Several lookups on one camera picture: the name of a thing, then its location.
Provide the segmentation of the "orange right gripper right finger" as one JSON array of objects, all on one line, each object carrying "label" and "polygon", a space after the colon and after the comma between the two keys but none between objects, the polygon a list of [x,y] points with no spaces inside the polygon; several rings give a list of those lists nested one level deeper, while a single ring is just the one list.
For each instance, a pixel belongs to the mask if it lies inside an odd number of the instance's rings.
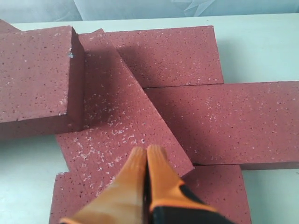
[{"label": "orange right gripper right finger", "polygon": [[153,224],[216,224],[216,210],[206,205],[186,185],[159,145],[147,148]]}]

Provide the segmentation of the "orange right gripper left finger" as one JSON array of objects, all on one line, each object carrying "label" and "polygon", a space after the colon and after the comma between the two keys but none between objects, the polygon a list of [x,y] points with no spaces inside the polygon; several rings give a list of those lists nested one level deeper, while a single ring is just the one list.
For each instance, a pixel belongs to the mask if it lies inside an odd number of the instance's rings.
[{"label": "orange right gripper left finger", "polygon": [[145,149],[134,147],[114,181],[88,205],[61,224],[141,224],[143,223]]}]

